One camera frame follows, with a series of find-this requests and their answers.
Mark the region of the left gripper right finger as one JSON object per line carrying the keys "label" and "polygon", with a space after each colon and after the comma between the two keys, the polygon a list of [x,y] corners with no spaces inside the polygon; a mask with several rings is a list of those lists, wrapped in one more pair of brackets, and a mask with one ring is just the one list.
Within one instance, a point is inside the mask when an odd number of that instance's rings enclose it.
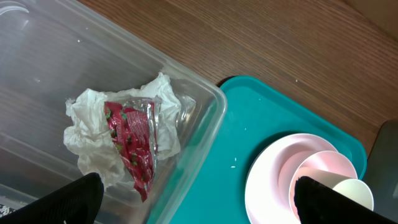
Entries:
{"label": "left gripper right finger", "polygon": [[397,224],[307,176],[295,183],[294,204],[301,224]]}

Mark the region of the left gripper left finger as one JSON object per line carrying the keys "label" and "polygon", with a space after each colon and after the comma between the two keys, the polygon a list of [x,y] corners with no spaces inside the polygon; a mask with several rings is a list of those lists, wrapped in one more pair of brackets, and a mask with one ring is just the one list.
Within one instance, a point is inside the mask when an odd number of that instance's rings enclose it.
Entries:
{"label": "left gripper left finger", "polygon": [[1,218],[1,224],[93,224],[104,185],[97,173],[87,174]]}

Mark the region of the cream paper cup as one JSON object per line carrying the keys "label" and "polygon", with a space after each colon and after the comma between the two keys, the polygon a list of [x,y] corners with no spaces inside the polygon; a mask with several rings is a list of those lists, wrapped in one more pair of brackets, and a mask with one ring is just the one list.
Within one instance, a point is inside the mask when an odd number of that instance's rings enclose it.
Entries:
{"label": "cream paper cup", "polygon": [[296,181],[303,176],[311,177],[319,183],[331,188],[354,202],[374,210],[374,198],[371,189],[362,180],[339,175],[336,173],[313,169],[311,167],[302,167],[296,171],[294,178],[290,183],[289,205],[291,210],[297,215],[297,207],[294,205],[294,187]]}

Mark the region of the small pink bowl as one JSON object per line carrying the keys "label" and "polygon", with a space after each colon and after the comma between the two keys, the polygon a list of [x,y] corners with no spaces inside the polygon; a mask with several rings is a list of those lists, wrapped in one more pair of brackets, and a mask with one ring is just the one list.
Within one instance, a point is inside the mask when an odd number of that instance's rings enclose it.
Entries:
{"label": "small pink bowl", "polygon": [[322,171],[343,175],[351,179],[357,179],[356,169],[351,161],[335,151],[303,151],[294,154],[282,166],[278,187],[284,208],[290,212],[290,217],[299,223],[297,208],[293,205],[294,181],[298,179],[298,170],[303,167],[310,167]]}

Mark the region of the large pink plate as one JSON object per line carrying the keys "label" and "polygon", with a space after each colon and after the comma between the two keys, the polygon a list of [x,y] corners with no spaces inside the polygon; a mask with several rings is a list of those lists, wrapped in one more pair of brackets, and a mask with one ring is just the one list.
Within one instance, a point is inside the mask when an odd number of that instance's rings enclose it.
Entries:
{"label": "large pink plate", "polygon": [[336,151],[326,139],[313,134],[284,136],[268,145],[254,160],[244,192],[245,209],[251,223],[298,223],[281,194],[279,176],[287,161],[301,152],[311,156],[320,151]]}

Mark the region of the white napkin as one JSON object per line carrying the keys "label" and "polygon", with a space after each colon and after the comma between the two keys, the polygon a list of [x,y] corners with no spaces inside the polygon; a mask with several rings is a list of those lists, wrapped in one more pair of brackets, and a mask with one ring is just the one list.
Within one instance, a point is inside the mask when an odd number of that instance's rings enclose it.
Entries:
{"label": "white napkin", "polygon": [[69,151],[78,155],[77,165],[82,174],[98,173],[106,188],[123,180],[125,168],[111,140],[104,103],[127,101],[132,97],[156,96],[162,100],[157,153],[158,160],[162,161],[181,150],[176,117],[182,104],[173,92],[168,75],[160,72],[156,79],[140,89],[100,92],[88,88],[77,99],[65,102],[66,115],[71,117],[73,125],[64,130],[63,143]]}

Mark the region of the rice and food scraps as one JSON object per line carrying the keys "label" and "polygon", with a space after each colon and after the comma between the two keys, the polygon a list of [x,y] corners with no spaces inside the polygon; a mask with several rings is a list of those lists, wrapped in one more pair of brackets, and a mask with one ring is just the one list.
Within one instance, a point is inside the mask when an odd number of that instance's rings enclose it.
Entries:
{"label": "rice and food scraps", "polygon": [[13,208],[0,204],[0,217],[6,216],[13,211]]}

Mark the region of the red snack wrapper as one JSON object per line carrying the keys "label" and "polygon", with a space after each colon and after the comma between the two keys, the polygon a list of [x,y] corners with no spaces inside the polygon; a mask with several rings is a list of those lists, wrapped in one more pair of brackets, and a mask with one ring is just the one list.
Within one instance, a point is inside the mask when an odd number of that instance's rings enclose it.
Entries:
{"label": "red snack wrapper", "polygon": [[109,133],[144,202],[154,184],[160,100],[134,97],[104,103]]}

